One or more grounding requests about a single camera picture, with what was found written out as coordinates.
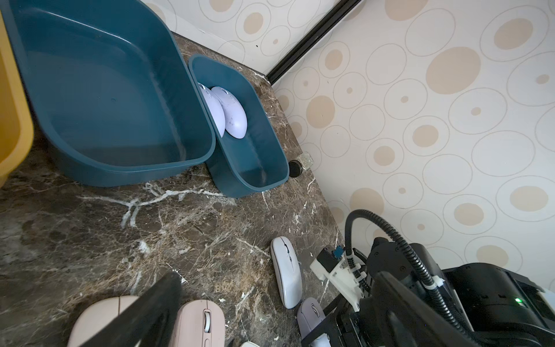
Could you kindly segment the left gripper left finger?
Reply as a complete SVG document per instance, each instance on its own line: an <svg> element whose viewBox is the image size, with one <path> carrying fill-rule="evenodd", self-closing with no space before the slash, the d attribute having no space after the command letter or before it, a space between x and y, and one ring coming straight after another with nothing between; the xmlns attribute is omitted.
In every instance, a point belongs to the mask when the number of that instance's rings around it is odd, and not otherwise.
<svg viewBox="0 0 555 347"><path fill-rule="evenodd" d="M175 272L166 273L155 285L125 309L83 346L169 346L182 284Z"/></svg>

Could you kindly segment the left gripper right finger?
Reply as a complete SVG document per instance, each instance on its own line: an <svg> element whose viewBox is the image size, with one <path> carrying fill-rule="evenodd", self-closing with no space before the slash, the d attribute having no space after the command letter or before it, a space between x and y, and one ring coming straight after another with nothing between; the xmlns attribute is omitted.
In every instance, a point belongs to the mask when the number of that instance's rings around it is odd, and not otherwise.
<svg viewBox="0 0 555 347"><path fill-rule="evenodd" d="M476 345L389 273L374 277L371 302L386 346Z"/></svg>

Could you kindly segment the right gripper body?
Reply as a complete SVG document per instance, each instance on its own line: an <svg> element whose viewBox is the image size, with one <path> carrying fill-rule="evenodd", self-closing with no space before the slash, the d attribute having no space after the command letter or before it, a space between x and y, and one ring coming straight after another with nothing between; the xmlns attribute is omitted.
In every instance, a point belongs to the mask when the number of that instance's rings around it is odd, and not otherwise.
<svg viewBox="0 0 555 347"><path fill-rule="evenodd" d="M331 346L377 346L377 335L370 328L371 298L361 300L359 312L355 312L348 300L338 294L323 309L325 318L306 337L302 338L302 346L310 346L321 335L329 338Z"/></svg>

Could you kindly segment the purple mouse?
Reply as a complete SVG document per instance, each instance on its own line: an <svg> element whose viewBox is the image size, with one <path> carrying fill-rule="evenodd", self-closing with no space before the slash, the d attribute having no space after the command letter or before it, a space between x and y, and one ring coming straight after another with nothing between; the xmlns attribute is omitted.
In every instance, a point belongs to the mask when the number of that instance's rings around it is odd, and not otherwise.
<svg viewBox="0 0 555 347"><path fill-rule="evenodd" d="M319 302L312 297L305 299L297 312L301 338L306 338L324 319L325 313Z"/></svg>
<svg viewBox="0 0 555 347"><path fill-rule="evenodd" d="M215 122L218 134L220 137L223 137L225 134L225 113L221 102L211 89L207 88L202 83L198 83L198 85L201 90L201 94L205 99L205 103L208 106L210 115Z"/></svg>
<svg viewBox="0 0 555 347"><path fill-rule="evenodd" d="M212 93L221 103L225 116L225 131L236 139L243 139L247 134L247 115L238 99L221 87L213 87Z"/></svg>

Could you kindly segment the white mouse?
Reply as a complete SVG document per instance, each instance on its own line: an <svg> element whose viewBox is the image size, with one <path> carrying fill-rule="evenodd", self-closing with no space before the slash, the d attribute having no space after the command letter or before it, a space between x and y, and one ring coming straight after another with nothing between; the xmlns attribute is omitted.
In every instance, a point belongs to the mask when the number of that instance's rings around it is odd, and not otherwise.
<svg viewBox="0 0 555 347"><path fill-rule="evenodd" d="M303 294L301 269L293 244L287 237L276 237L271 243L271 255L280 298L286 309L293 309Z"/></svg>

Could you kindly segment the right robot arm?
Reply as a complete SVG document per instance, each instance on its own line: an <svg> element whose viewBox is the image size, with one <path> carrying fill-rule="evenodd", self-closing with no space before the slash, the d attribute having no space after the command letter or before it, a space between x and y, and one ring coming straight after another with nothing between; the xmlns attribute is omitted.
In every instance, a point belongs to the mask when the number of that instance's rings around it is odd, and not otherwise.
<svg viewBox="0 0 555 347"><path fill-rule="evenodd" d="M439 291L449 310L461 325L475 333L485 346L554 346L554 294L548 294L528 278L488 263L471 263L440 270L431 254L421 244L410 244L432 276L444 280ZM368 256L356 248L355 259L362 260L362 271L377 275L380 271L393 275L400 284L428 304L432 300L399 246L386 238L374 239ZM340 259L344 249L324 248L311 264L320 277L346 277L352 273ZM358 312L339 294L322 309L315 298L303 301L297 321L302 346L386 346L380 332L376 305L361 298ZM388 320L397 338L396 346L418 346L395 315Z"/></svg>

